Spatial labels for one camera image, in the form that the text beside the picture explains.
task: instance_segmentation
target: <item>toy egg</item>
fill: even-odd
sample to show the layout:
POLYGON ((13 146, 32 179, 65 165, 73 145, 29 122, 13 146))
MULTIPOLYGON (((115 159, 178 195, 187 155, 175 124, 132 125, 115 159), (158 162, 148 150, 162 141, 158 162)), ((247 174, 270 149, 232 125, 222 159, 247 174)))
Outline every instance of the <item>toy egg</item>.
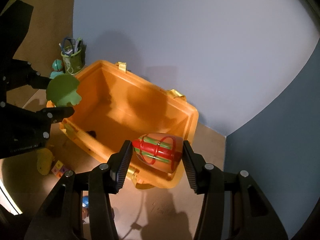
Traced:
POLYGON ((182 157, 183 138, 166 133, 148 133, 134 140, 132 145, 142 162, 173 173, 182 157))

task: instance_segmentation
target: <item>light blue wall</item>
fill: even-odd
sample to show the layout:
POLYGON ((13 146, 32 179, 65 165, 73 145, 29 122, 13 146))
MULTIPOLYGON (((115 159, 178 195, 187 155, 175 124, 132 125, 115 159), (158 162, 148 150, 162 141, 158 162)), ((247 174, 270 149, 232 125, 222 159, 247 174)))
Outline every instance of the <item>light blue wall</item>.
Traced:
POLYGON ((319 39, 299 0, 75 0, 86 61, 126 61, 228 135, 298 74, 319 39))

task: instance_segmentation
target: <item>screw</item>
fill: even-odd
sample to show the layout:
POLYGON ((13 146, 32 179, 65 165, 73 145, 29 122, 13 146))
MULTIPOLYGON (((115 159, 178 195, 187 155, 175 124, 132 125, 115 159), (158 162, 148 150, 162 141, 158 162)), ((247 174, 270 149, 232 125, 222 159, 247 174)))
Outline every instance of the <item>screw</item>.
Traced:
POLYGON ((43 137, 46 138, 46 139, 48 139, 48 138, 49 138, 49 133, 44 132, 44 133, 43 133, 43 137))
POLYGON ((64 173, 64 175, 65 175, 66 177, 71 177, 71 176, 73 175, 73 171, 66 171, 66 172, 64 173))
POLYGON ((213 170, 214 165, 211 164, 211 163, 206 163, 206 164, 204 165, 204 168, 210 171, 210 170, 213 170))
POLYGON ((101 170, 106 170, 106 169, 109 168, 109 165, 106 164, 106 163, 102 163, 102 164, 99 165, 99 168, 100 168, 101 170))
POLYGON ((240 171, 240 175, 241 175, 242 177, 248 177, 248 176, 249 176, 249 172, 247 172, 247 171, 240 171))

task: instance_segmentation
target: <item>orange plastic bin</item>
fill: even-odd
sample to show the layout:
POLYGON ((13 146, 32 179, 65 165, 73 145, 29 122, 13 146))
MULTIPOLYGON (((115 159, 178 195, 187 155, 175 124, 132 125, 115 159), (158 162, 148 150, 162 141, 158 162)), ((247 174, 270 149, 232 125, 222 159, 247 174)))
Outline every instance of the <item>orange plastic bin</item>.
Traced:
MULTIPOLYGON (((79 147, 100 162, 118 152, 124 140, 162 132, 183 137, 190 143, 196 130, 198 111, 175 90, 166 91, 126 71, 124 64, 99 60, 76 75, 82 97, 73 116, 60 129, 79 147), (96 139, 86 131, 94 130, 96 139)), ((172 188, 184 172, 182 162, 172 174, 156 170, 136 154, 127 173, 137 188, 172 188)))

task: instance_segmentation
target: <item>green pencil holder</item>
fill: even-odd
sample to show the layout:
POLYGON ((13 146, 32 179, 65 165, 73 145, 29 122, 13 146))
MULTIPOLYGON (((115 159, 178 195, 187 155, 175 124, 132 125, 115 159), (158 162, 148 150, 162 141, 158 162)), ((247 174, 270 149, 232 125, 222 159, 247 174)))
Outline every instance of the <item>green pencil holder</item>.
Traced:
POLYGON ((64 67, 66 70, 66 73, 69 73, 71 75, 77 74, 83 67, 82 60, 81 60, 81 49, 77 51, 75 54, 72 54, 71 56, 64 55, 61 52, 61 56, 63 59, 64 67))

